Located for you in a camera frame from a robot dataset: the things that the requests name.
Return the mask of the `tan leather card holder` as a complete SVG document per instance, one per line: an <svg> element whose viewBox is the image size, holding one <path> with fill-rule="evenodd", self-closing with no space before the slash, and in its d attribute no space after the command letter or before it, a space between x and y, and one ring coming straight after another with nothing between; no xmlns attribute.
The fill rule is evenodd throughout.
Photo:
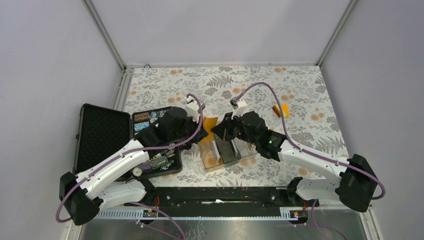
<svg viewBox="0 0 424 240"><path fill-rule="evenodd" d="M200 144L207 144L215 140L215 136L212 133L212 128L217 125L218 117L204 117L203 118L203 129L206 131L207 136L199 141Z"/></svg>

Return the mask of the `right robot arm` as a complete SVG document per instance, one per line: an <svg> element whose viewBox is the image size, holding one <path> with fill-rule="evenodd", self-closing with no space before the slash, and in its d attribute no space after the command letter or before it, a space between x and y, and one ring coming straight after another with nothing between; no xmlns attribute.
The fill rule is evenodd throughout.
<svg viewBox="0 0 424 240"><path fill-rule="evenodd" d="M360 213L369 208L378 185L377 177L361 155L354 154L351 158L326 155L326 159L322 159L313 149L292 144L286 135L268 129L265 120L254 111L241 117L227 113L211 132L224 141L247 142L266 159L298 165L321 175L322 179L295 177L289 182L286 198L293 206L304 201L325 200L340 201Z"/></svg>

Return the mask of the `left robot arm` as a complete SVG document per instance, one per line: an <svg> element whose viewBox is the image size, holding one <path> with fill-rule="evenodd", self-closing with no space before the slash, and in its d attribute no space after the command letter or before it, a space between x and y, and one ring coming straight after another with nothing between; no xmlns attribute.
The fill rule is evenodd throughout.
<svg viewBox="0 0 424 240"><path fill-rule="evenodd" d="M102 162L78 174L63 174L59 179L60 205L56 221L72 221L81 226L103 209L129 202L152 204L155 192L142 183L118 186L111 183L165 150L199 143L207 135L203 128L203 110L204 106L195 102L185 108L171 107Z"/></svg>

